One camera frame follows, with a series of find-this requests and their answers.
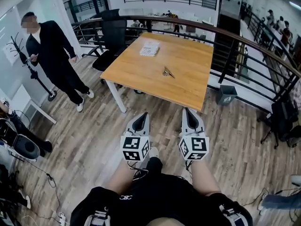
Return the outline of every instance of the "power strip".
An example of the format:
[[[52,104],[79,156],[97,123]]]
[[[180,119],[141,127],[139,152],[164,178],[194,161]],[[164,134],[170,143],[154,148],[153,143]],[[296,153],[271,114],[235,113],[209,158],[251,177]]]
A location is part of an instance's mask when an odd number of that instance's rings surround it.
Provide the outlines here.
[[[63,213],[60,213],[59,216],[60,216],[60,225],[65,226],[66,216]]]

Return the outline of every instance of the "ceiling light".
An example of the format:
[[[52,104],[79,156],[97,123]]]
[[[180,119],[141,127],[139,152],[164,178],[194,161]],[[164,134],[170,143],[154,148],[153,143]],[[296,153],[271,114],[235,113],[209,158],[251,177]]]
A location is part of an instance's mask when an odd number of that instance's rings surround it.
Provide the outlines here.
[[[4,14],[2,17],[0,17],[0,21],[6,16],[6,14]]]
[[[290,4],[291,4],[294,8],[301,10],[301,7],[300,7],[299,5],[297,5],[297,4],[293,3],[293,2],[290,2]]]

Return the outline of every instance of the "wooden floor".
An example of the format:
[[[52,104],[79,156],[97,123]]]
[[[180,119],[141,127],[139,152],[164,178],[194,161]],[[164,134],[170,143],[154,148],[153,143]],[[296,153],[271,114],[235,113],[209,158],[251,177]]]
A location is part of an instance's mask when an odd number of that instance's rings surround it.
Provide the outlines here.
[[[122,113],[108,87],[100,83],[100,73],[91,67],[92,61],[93,58],[86,57],[75,66],[79,76],[95,93],[93,99],[85,97],[84,111],[78,113],[68,97],[58,91],[53,102],[45,102],[42,106],[57,124],[40,118],[32,126],[34,132],[53,143],[53,152],[46,158],[39,158],[35,164],[54,177],[61,202],[58,211],[64,212],[68,220],[91,188],[103,185],[113,173],[121,159],[119,140],[126,124],[145,111],[150,113],[152,145],[160,151],[163,172],[182,175],[190,181],[177,145],[182,107],[121,88],[122,100],[128,108]],[[228,107],[219,106],[215,96],[214,90],[207,89],[199,114],[210,137],[210,167],[222,192],[243,205],[252,202],[264,187],[270,192],[294,188],[290,175],[301,174],[301,147],[290,149],[280,143],[274,150],[273,137],[260,145],[260,139],[268,129],[263,123],[256,122],[261,112],[238,100]],[[58,202],[46,175],[20,161],[16,162],[16,168],[20,171],[19,183],[32,199],[32,209],[40,216],[55,217]],[[246,206],[254,225],[291,225],[288,210],[269,210],[259,216],[258,202]],[[22,209],[19,218],[25,215],[31,215],[39,226],[57,225],[53,219],[37,218],[29,210]],[[25,218],[24,223],[35,225],[30,218]]]

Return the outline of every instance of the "black suit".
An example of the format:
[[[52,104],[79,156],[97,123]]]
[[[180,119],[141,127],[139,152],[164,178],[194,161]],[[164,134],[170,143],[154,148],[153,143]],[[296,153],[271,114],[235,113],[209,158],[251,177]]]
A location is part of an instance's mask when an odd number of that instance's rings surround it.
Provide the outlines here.
[[[80,80],[68,59],[69,56],[64,48],[75,57],[74,49],[70,45],[63,31],[55,21],[47,21],[40,24],[40,42],[30,35],[26,42],[26,49],[31,56],[37,55],[34,66],[39,63],[46,76],[60,90],[64,91],[75,104],[82,103],[82,97],[75,91],[78,90],[83,94],[89,91],[89,88]]]

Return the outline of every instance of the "paper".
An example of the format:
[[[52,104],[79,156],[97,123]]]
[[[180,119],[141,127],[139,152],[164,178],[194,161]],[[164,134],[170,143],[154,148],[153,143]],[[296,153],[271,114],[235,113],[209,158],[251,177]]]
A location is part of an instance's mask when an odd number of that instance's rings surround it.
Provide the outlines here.
[[[13,65],[16,60],[19,58],[19,55],[17,53],[17,51],[15,51],[15,47],[13,44],[7,44],[4,46],[4,48],[2,49],[2,51],[4,52],[6,58],[9,60],[10,64]]]
[[[142,56],[155,56],[159,49],[159,42],[145,42],[144,46],[140,50]]]

